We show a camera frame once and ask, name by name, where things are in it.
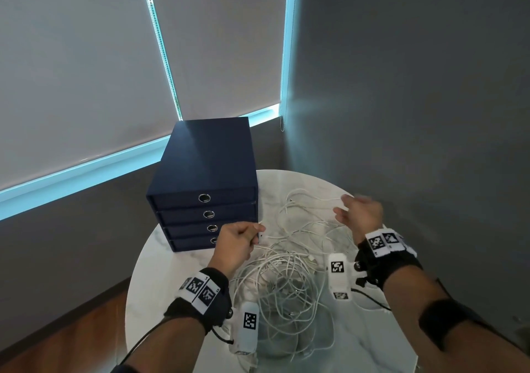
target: round table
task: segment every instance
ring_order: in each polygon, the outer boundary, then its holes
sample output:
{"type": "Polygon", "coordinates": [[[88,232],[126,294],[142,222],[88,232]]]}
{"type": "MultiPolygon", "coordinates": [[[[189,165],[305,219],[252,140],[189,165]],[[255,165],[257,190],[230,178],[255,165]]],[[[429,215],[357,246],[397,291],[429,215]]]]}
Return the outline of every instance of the round table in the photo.
{"type": "MultiPolygon", "coordinates": [[[[320,199],[335,199],[346,192],[329,182],[314,176],[285,170],[258,170],[259,215],[267,227],[265,236],[281,234],[278,228],[278,212],[286,202],[286,196],[295,189],[306,190],[320,199]]],[[[304,197],[304,205],[313,206],[323,220],[333,220],[332,208],[341,206],[339,200],[322,202],[304,197]]],[[[289,215],[289,221],[296,225],[289,215]]],[[[213,249],[173,253],[157,226],[149,236],[138,257],[129,285],[125,312],[125,336],[127,349],[155,324],[157,324],[175,298],[182,282],[196,271],[207,266],[213,249]]],[[[315,351],[306,361],[285,371],[304,372],[362,372],[411,373],[417,357],[404,337],[392,313],[366,310],[370,301],[357,298],[357,303],[341,303],[332,299],[325,289],[322,302],[332,310],[335,320],[335,344],[325,351],[315,351]]],[[[215,336],[206,336],[200,351],[195,372],[243,371],[237,356],[229,353],[228,345],[215,336]]]]}

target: white tracking device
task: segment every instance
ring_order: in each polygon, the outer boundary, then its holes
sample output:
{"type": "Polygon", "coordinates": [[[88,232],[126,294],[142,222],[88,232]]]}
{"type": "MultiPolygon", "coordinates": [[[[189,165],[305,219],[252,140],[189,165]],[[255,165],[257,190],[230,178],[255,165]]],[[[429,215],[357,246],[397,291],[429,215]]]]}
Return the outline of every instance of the white tracking device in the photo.
{"type": "Polygon", "coordinates": [[[328,287],[336,300],[351,300],[349,263],[344,253],[328,255],[328,287]]]}
{"type": "Polygon", "coordinates": [[[231,353],[249,355],[258,347],[258,324],[260,322],[260,307],[254,302],[243,302],[239,309],[233,309],[234,315],[230,323],[229,345],[231,353]]]}

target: person's left hand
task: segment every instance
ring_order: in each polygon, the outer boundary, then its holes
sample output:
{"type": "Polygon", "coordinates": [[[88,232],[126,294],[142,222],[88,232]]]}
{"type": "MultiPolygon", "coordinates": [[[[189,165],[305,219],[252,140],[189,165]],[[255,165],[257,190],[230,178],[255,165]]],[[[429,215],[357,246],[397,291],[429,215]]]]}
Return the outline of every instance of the person's left hand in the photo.
{"type": "Polygon", "coordinates": [[[256,222],[224,224],[208,267],[218,269],[232,279],[237,269],[250,258],[254,245],[258,244],[258,232],[264,231],[265,227],[256,222]]]}

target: gray window shade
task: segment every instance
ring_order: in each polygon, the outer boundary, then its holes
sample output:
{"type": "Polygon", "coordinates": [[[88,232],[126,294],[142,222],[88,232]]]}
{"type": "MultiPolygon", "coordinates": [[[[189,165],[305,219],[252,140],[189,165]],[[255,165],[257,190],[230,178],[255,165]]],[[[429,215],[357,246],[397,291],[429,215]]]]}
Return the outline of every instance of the gray window shade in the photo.
{"type": "Polygon", "coordinates": [[[145,0],[0,0],[0,189],[170,134],[145,0]]]}
{"type": "Polygon", "coordinates": [[[280,102],[285,0],[153,0],[184,119],[280,102]]]}

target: metal ring handle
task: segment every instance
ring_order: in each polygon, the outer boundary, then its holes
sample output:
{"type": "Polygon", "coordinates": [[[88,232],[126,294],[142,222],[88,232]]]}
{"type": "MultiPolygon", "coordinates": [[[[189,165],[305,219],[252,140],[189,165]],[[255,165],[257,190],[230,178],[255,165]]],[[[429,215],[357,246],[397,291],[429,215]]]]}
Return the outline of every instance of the metal ring handle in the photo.
{"type": "Polygon", "coordinates": [[[209,194],[204,194],[204,193],[202,193],[202,194],[199,195],[199,201],[200,201],[201,203],[207,203],[207,202],[209,202],[210,200],[211,200],[211,196],[210,196],[209,194]]]}

